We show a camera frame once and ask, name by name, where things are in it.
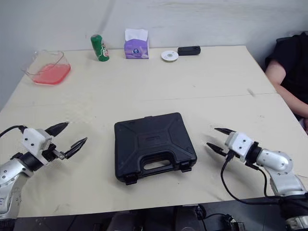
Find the floor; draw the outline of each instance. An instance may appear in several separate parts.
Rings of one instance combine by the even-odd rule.
[[[250,199],[264,201],[264,198]],[[276,205],[244,205],[237,201],[225,201],[203,204],[207,215],[224,213],[232,215],[236,221],[244,222],[248,231],[283,231],[284,220],[279,215]],[[172,230],[173,207],[151,208],[141,210],[150,222],[144,230]],[[58,216],[44,218],[19,218],[14,231],[105,231],[115,213],[99,213],[76,216]],[[207,231],[224,230],[220,216],[205,220]]]

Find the person's arm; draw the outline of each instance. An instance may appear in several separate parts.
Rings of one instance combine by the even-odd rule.
[[[300,101],[286,88],[281,86],[283,79],[286,76],[285,69],[275,60],[271,60],[269,66],[265,71],[266,76],[269,78],[270,82],[276,89],[276,91],[281,95],[284,101],[287,103],[291,111],[299,116],[308,118],[308,104]]]

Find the purple tissue box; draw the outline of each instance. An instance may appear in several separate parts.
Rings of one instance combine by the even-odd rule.
[[[125,42],[125,55],[127,59],[148,59],[148,40],[131,39]]]

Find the black cable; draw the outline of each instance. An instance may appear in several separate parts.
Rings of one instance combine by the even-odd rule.
[[[262,171],[260,168],[258,169],[264,176],[264,182],[265,182],[265,185],[264,185],[264,196],[268,199],[280,199],[280,200],[283,200],[283,201],[287,201],[289,203],[293,203],[295,205],[298,205],[298,206],[301,206],[302,208],[305,208],[305,209],[308,209],[308,206],[305,205],[307,203],[304,203],[304,202],[301,202],[301,201],[295,201],[293,199],[286,199],[285,197],[283,196],[268,196],[267,193],[266,193],[266,189],[267,189],[267,183],[268,183],[268,179],[264,173],[264,171]]]
[[[12,126],[6,130],[4,130],[2,133],[0,133],[0,138],[1,136],[3,136],[5,133],[9,132],[10,130],[13,130],[14,128],[19,128],[21,131],[23,131],[25,129],[25,126],[23,125],[15,125],[15,126]]]
[[[78,215],[75,215],[75,217],[73,218],[72,222],[70,223],[70,225],[68,226],[66,231],[69,231],[71,229],[71,227],[73,226],[74,221],[76,220]]]
[[[202,223],[203,223],[203,227],[204,227],[204,230],[207,231],[206,227],[205,227],[205,223],[204,223],[204,220],[201,220]]]
[[[205,219],[208,219],[208,218],[210,218],[210,217],[212,217],[212,216],[216,216],[216,215],[226,216],[226,214],[223,214],[223,213],[213,213],[213,214],[208,215],[207,217],[205,217],[204,220],[205,220]]]
[[[228,189],[228,187],[227,187],[227,185],[226,185],[226,183],[225,183],[225,180],[224,180],[224,178],[223,178],[223,172],[224,172],[224,170],[225,170],[227,164],[229,163],[229,161],[230,161],[230,159],[227,158],[227,160],[226,160],[225,163],[223,164],[223,166],[222,166],[222,168],[221,168],[221,172],[220,172],[220,177],[221,177],[221,181],[222,181],[223,186],[225,187],[226,191],[228,192],[228,194],[229,194],[233,199],[235,199],[236,201],[241,202],[241,203],[243,203],[243,204],[246,204],[246,205],[278,205],[278,202],[247,202],[247,201],[243,201],[243,200],[237,198],[236,196],[234,196],[234,195],[230,192],[230,190]]]

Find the case latch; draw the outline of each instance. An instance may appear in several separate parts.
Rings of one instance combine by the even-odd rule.
[[[137,183],[138,176],[135,173],[128,174],[125,176],[125,184],[130,185],[130,184],[135,184]]]
[[[190,167],[189,161],[183,162],[180,164],[180,170],[182,172],[189,172],[192,170],[192,167]]]

